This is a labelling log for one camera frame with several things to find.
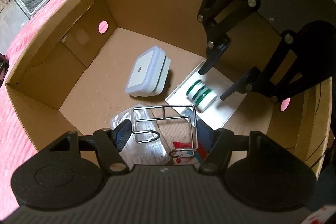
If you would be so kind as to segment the steel thermos with black cage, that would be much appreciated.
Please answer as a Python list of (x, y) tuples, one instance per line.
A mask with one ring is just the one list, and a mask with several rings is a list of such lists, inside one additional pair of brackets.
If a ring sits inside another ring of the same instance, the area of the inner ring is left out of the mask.
[(2, 86), (5, 75), (9, 69), (9, 59), (5, 55), (0, 54), (0, 86)]

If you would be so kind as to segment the brown cardboard box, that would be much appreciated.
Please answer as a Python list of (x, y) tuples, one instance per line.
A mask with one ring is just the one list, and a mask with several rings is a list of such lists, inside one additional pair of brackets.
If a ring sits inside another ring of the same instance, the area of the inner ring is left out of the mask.
[[(72, 128), (83, 135), (108, 127), (112, 115), (135, 104), (125, 86), (137, 56), (152, 46), (171, 58), (163, 94), (140, 99), (160, 105), (166, 94), (203, 60), (206, 33), (196, 16), (202, 0), (70, 0), (79, 21), (46, 58), (46, 69), (60, 63), (72, 68), (72, 89), (59, 108)], [(232, 43), (215, 65), (236, 81), (251, 67), (263, 69), (280, 35), (259, 14), (252, 14), (229, 32)], [(261, 131), (318, 176), (327, 147), (331, 118), (331, 79), (295, 96), (281, 113), (270, 100), (250, 93), (224, 126), (236, 134)]]

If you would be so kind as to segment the white square night light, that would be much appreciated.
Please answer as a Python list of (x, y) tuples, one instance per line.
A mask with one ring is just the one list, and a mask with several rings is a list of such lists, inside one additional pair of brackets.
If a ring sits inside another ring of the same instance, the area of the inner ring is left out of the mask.
[(153, 46), (136, 59), (127, 85), (126, 94), (132, 97), (157, 96), (163, 92), (171, 60), (166, 52)]

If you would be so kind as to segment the clear box of floss picks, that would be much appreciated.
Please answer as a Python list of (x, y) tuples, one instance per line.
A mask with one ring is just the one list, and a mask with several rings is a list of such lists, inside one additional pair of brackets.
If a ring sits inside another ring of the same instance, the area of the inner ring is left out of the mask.
[(150, 109), (135, 110), (131, 113), (128, 108), (110, 119), (110, 127), (116, 128), (123, 120), (134, 118), (136, 121), (135, 129), (142, 131), (141, 134), (132, 133), (126, 145), (120, 152), (120, 155), (127, 163), (129, 168), (133, 168), (135, 164), (142, 165), (166, 165), (170, 161), (169, 146), (167, 145), (163, 135), (157, 137), (154, 133), (161, 132), (156, 121), (151, 121), (153, 112)]

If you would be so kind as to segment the white green tape roll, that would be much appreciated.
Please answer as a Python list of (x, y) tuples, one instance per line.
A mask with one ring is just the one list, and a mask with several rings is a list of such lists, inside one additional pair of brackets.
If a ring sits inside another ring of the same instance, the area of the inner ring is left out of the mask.
[(202, 80), (195, 81), (187, 89), (186, 96), (200, 113), (204, 112), (217, 98), (214, 90)]

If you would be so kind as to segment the red white cartoon packet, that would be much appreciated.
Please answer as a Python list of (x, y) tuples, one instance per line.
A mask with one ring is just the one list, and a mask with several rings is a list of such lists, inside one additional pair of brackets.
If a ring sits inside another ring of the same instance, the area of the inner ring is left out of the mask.
[(208, 152), (200, 144), (196, 151), (191, 151), (191, 143), (173, 142), (173, 164), (174, 165), (193, 165), (198, 169), (208, 155)]

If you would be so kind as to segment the metal wire rack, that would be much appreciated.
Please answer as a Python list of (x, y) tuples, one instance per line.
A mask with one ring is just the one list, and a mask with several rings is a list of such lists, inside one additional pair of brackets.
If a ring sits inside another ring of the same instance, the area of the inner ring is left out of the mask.
[[(190, 109), (191, 115), (180, 115), (180, 116), (167, 116), (166, 115), (166, 109), (171, 108), (173, 109), (174, 107), (183, 107)], [(158, 118), (146, 118), (146, 119), (135, 119), (134, 117), (134, 112), (138, 110), (155, 110), (155, 109), (160, 109), (162, 114)], [(197, 115), (196, 115), (196, 108), (194, 105), (156, 105), (156, 106), (138, 106), (138, 107), (133, 107), (130, 112), (130, 121), (131, 121), (131, 132), (134, 135), (139, 135), (139, 134), (147, 134), (147, 133), (152, 133), (155, 135), (154, 139), (148, 139), (148, 140), (143, 140), (140, 141), (140, 143), (149, 143), (153, 142), (161, 136), (161, 134), (156, 131), (156, 130), (137, 130), (137, 123), (142, 123), (142, 122), (156, 122), (156, 121), (173, 121), (173, 120), (178, 120), (178, 119), (184, 119), (187, 120), (188, 125), (189, 125), (189, 132), (190, 132), (190, 139), (191, 139), (191, 151), (196, 151), (198, 149), (198, 127), (197, 127)], [(169, 152), (169, 157), (173, 158), (173, 153), (174, 150), (172, 149)]]

